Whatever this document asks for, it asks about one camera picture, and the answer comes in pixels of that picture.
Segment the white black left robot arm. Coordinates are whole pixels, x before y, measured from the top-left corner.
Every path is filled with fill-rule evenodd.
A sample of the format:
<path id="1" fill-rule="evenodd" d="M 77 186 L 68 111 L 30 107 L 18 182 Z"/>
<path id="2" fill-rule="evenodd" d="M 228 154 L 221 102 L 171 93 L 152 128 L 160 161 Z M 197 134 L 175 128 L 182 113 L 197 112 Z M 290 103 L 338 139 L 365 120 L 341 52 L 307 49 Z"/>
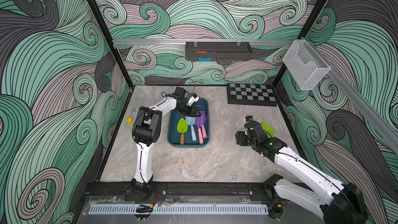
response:
<path id="1" fill-rule="evenodd" d="M 137 148 L 136 172 L 131 181 L 135 192 L 145 197 L 152 194 L 153 148 L 161 134 L 162 117 L 172 111 L 187 117 L 199 117 L 200 112 L 194 106 L 199 99 L 195 93 L 187 94 L 184 88 L 176 87 L 173 93 L 163 96 L 160 102 L 138 109 L 132 128 L 132 138 Z"/>

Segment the green shovel brown handle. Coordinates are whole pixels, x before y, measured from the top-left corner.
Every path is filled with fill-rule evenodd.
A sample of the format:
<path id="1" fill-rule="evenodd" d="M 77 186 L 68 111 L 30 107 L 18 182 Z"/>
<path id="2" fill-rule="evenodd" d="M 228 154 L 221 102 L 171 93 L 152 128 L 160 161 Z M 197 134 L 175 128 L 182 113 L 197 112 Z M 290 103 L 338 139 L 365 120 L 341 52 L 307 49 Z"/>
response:
<path id="1" fill-rule="evenodd" d="M 177 123 L 177 131 L 180 133 L 180 145 L 184 145 L 184 134 L 188 130 L 188 124 L 185 118 L 180 118 Z"/>

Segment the dark teal storage box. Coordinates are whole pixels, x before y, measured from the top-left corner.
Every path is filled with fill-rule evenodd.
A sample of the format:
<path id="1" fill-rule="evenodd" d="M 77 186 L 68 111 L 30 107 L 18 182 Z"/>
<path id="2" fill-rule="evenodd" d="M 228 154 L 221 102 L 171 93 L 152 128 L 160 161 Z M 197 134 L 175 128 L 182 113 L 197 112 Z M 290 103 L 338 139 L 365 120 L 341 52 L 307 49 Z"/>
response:
<path id="1" fill-rule="evenodd" d="M 199 142 L 199 134 L 198 134 L 198 127 L 196 124 L 194 125 L 195 133 L 197 136 L 197 141 L 194 142 L 191 137 L 191 130 L 188 126 L 187 132 L 184 134 L 184 145 L 180 145 L 180 133 L 177 131 L 177 123 L 180 118 L 185 118 L 179 111 L 174 110 L 171 112 L 170 120 L 169 120 L 169 128 L 167 134 L 167 141 L 173 147 L 179 148 L 202 148 L 206 146 L 210 141 L 210 116 L 209 116 L 209 105 L 206 99 L 199 99 L 197 102 L 193 104 L 199 111 L 206 112 L 207 120 L 204 123 L 204 127 L 207 132 L 207 138 L 204 139 L 204 144 L 200 144 Z"/>

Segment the purple shovel pink handle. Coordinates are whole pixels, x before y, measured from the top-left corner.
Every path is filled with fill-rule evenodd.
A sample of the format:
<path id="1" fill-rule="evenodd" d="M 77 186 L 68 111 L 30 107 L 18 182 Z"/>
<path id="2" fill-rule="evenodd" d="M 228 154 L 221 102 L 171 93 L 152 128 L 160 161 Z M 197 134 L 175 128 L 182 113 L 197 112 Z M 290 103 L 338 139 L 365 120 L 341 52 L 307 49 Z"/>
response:
<path id="1" fill-rule="evenodd" d="M 201 113 L 201 130 L 202 130 L 202 135 L 203 135 L 203 138 L 204 139 L 206 139 L 207 138 L 207 132 L 206 132 L 206 129 L 205 129 L 205 127 L 204 127 L 204 123 L 205 123 L 205 121 L 207 120 L 207 118 L 206 118 L 206 112 L 205 111 L 200 111 L 200 113 Z"/>
<path id="2" fill-rule="evenodd" d="M 200 144 L 204 144 L 204 138 L 206 137 L 204 129 L 205 112 L 200 111 L 200 114 L 201 114 L 200 117 L 196 118 L 195 124 L 198 127 L 199 142 Z"/>

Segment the light blue shovel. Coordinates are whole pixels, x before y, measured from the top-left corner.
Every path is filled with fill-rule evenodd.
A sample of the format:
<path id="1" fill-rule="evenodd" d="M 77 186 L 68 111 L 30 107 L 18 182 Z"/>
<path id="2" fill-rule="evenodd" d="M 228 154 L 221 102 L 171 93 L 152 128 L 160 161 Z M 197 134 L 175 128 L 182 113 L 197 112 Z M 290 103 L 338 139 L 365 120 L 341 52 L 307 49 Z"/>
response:
<path id="1" fill-rule="evenodd" d="M 188 126 L 190 127 L 192 140 L 194 142 L 196 142 L 197 136 L 196 136 L 195 129 L 194 129 L 196 118 L 195 117 L 185 117 L 185 120 L 186 120 Z"/>

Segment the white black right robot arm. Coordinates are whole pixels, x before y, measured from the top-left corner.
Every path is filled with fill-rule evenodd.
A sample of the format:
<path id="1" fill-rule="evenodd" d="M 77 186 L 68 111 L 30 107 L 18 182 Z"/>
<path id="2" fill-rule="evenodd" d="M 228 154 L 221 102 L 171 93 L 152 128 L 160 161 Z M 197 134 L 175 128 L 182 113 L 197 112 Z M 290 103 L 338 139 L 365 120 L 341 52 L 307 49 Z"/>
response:
<path id="1" fill-rule="evenodd" d="M 274 174 L 266 183 L 273 199 L 289 200 L 321 218 L 326 224 L 363 224 L 368 212 L 363 193 L 353 183 L 344 184 L 307 162 L 285 142 L 272 137 L 252 116 L 245 118 L 244 131 L 235 135 L 239 146 L 249 146 L 261 156 L 285 168 L 307 187 Z"/>

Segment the green shovel yellow handle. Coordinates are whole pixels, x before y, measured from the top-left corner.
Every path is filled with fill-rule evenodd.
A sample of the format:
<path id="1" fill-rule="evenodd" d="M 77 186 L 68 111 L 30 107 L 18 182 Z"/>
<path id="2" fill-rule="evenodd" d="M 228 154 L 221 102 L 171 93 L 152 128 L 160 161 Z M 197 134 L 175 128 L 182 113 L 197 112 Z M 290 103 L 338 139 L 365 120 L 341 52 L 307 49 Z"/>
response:
<path id="1" fill-rule="evenodd" d="M 262 130 L 267 134 L 268 138 L 272 138 L 274 136 L 273 128 L 266 122 L 261 123 Z"/>

